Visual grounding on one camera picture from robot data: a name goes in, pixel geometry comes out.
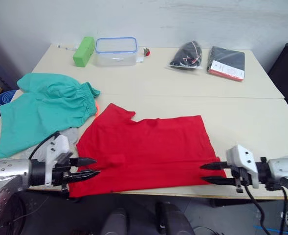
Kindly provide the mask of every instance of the green sponge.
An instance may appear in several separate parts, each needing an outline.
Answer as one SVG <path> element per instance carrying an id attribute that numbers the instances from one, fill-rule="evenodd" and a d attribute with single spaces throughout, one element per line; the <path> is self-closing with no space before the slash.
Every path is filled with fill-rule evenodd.
<path id="1" fill-rule="evenodd" d="M 90 56 L 95 49 L 95 40 L 92 37 L 84 37 L 79 48 L 73 55 L 75 65 L 78 67 L 85 67 L 89 61 Z"/>

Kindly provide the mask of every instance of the red t-shirt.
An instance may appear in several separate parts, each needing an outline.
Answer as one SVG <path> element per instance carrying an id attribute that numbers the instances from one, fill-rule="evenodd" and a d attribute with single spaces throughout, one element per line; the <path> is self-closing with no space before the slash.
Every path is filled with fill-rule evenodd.
<path id="1" fill-rule="evenodd" d="M 77 144 L 80 157 L 96 164 L 100 174 L 70 184 L 70 196 L 133 189 L 205 185 L 201 177 L 222 176 L 223 170 L 203 170 L 220 161 L 210 144 L 201 116 L 133 121 L 135 112 L 110 104 Z"/>

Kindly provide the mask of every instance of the small red object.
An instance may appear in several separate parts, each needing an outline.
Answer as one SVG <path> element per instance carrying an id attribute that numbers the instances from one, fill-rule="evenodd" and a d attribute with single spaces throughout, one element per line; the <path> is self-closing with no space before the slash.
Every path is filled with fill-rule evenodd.
<path id="1" fill-rule="evenodd" d="M 149 56 L 150 50 L 148 48 L 144 48 L 144 56 Z"/>

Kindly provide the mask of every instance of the black cable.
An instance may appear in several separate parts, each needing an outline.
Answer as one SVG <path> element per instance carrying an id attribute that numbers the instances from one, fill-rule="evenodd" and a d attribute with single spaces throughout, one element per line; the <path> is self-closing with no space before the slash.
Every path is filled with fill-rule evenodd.
<path id="1" fill-rule="evenodd" d="M 7 230 L 6 230 L 6 234 L 7 235 L 14 235 L 14 219 L 16 216 L 16 212 L 19 208 L 19 205 L 16 204 L 13 200 L 15 197 L 18 197 L 16 194 L 13 194 L 11 197 L 11 201 L 10 201 L 10 221 L 8 221 L 7 224 Z"/>
<path id="2" fill-rule="evenodd" d="M 285 218 L 286 218 L 286 210 L 287 210 L 287 194 L 283 187 L 280 187 L 284 194 L 284 207 L 283 207 L 283 216 L 281 220 L 281 228 L 280 228 L 280 235 L 283 235 L 284 227 L 285 227 Z"/>
<path id="3" fill-rule="evenodd" d="M 259 205 L 259 203 L 257 202 L 257 200 L 252 196 L 252 194 L 250 193 L 249 189 L 247 186 L 244 186 L 245 190 L 248 194 L 248 196 L 250 197 L 251 201 L 253 202 L 253 204 L 256 205 L 256 207 L 258 208 L 258 210 L 261 213 L 261 218 L 260 218 L 260 226 L 263 229 L 263 231 L 267 234 L 267 235 L 271 235 L 268 230 L 266 230 L 265 226 L 263 225 L 263 222 L 265 221 L 265 212 L 263 211 L 262 207 Z"/>
<path id="4" fill-rule="evenodd" d="M 195 232 L 195 230 L 198 230 L 198 229 L 208 229 L 208 230 L 210 230 L 211 232 L 213 232 L 214 235 L 220 235 L 219 233 L 217 233 L 217 232 L 214 231 L 213 229 L 210 229 L 210 228 L 208 228 L 208 227 L 206 227 L 206 226 L 198 226 L 198 227 L 195 227 L 195 228 L 193 228 L 193 231 Z"/>
<path id="5" fill-rule="evenodd" d="M 49 140 L 51 137 L 55 137 L 57 138 L 57 136 L 60 135 L 59 131 L 56 131 L 55 133 L 51 134 L 50 136 L 46 137 L 42 142 L 40 142 L 36 148 L 34 148 L 33 152 L 31 153 L 31 155 L 28 157 L 29 160 L 32 159 L 33 155 L 35 154 L 35 152 L 47 141 Z"/>

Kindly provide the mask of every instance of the white wall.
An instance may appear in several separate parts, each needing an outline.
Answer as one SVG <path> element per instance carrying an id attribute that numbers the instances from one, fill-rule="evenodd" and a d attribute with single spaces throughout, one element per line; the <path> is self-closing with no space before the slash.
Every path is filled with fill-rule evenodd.
<path id="1" fill-rule="evenodd" d="M 288 42 L 288 0 L 0 0 L 0 48 L 21 74 L 50 43 L 83 36 L 251 49 L 267 71 Z"/>

